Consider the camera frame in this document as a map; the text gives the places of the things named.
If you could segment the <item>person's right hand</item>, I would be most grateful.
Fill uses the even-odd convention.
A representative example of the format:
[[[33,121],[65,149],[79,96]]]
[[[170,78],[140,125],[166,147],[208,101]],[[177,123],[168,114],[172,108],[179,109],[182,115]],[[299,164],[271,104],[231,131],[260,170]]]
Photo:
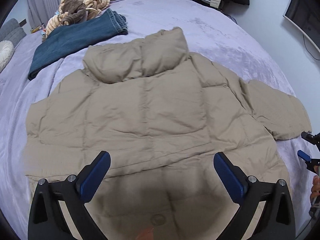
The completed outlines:
[[[311,194],[310,194],[310,202],[311,202],[311,204],[319,196],[319,191],[320,191],[319,176],[314,176],[313,180],[312,180],[312,188],[311,188]]]

